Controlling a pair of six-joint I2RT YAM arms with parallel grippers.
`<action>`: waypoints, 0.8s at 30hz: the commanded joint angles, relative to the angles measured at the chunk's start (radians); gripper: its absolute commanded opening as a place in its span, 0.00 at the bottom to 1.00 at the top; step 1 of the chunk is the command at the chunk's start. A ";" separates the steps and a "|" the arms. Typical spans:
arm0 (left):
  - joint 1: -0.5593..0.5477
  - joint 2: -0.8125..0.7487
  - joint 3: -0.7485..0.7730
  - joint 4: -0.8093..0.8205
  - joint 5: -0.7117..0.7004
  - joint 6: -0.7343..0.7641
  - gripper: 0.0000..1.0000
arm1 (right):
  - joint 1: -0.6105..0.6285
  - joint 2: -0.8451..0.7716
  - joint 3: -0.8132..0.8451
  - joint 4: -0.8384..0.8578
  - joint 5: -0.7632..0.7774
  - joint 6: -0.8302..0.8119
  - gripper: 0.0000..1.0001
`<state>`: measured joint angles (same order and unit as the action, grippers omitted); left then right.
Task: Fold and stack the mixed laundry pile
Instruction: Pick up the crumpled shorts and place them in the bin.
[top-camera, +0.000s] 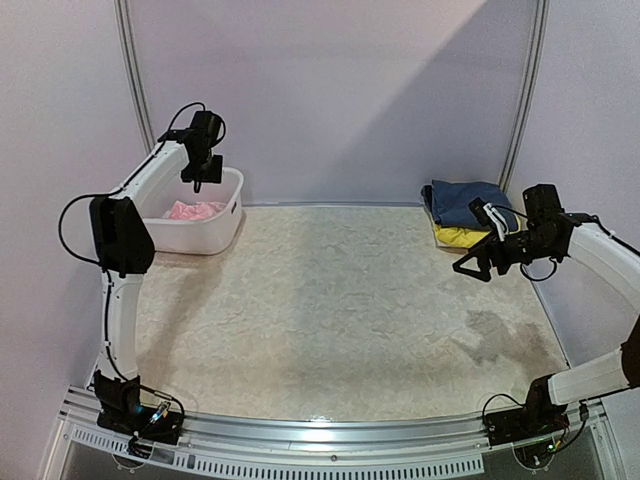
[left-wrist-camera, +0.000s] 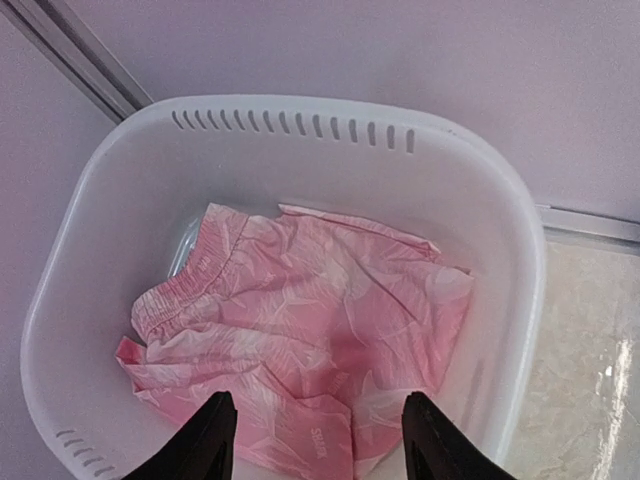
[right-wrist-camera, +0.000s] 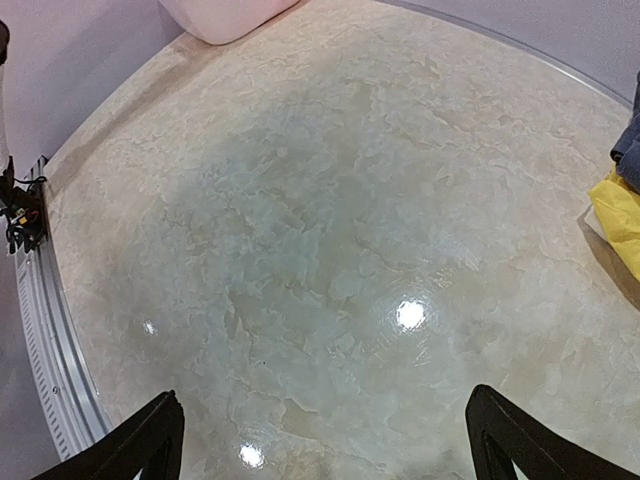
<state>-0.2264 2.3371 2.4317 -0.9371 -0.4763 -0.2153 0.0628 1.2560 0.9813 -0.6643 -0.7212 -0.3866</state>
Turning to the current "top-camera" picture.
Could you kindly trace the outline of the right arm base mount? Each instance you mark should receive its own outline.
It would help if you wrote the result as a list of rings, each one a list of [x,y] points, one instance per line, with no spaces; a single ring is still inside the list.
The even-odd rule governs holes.
[[[497,399],[509,400],[513,408],[490,412],[488,407]],[[555,405],[542,393],[533,393],[520,403],[509,394],[492,395],[481,410],[481,421],[491,446],[533,440],[538,437],[559,437],[551,441],[548,452],[555,452],[570,437],[567,405]]]

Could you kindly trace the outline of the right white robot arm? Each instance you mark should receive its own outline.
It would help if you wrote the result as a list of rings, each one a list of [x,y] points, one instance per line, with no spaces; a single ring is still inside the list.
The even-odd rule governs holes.
[[[639,251],[594,214],[570,213],[555,186],[524,190],[524,221],[507,228],[507,207],[481,198],[469,209],[488,234],[453,264],[458,274],[488,282],[528,273],[567,362],[533,380],[517,427],[537,436],[556,409],[639,385]]]

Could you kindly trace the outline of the pink garment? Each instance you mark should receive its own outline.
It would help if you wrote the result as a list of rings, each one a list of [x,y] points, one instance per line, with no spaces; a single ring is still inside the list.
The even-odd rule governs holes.
[[[162,218],[175,221],[201,221],[212,218],[222,212],[226,204],[223,202],[196,202],[187,204],[175,201]]]

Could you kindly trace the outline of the navy blue tank top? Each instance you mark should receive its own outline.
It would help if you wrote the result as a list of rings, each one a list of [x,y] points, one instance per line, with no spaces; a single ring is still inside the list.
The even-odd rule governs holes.
[[[442,228],[489,231],[490,227],[479,223],[469,208],[476,198],[494,206],[511,207],[498,185],[482,181],[450,183],[432,180],[422,187],[421,197],[434,222]]]

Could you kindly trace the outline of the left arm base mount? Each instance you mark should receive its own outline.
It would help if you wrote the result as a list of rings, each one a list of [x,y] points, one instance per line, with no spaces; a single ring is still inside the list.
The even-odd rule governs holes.
[[[177,445],[186,417],[175,397],[132,380],[110,379],[100,371],[93,375],[100,403],[97,425],[103,429],[168,445]]]

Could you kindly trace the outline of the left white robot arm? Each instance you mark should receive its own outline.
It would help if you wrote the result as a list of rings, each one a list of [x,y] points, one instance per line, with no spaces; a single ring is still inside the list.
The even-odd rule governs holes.
[[[101,270],[102,346],[92,384],[97,398],[111,404],[111,419],[128,434],[141,433],[149,423],[146,408],[126,396],[136,395],[144,388],[135,352],[137,304],[144,275],[156,252],[141,212],[175,177],[190,184],[196,194],[205,184],[222,182],[223,160],[213,149],[224,139],[226,124],[202,102],[189,103],[178,112],[192,107],[196,111],[188,127],[168,127],[149,156],[115,190],[70,200],[57,225],[64,250]],[[74,252],[63,236],[64,217],[81,200],[89,202],[94,259]]]

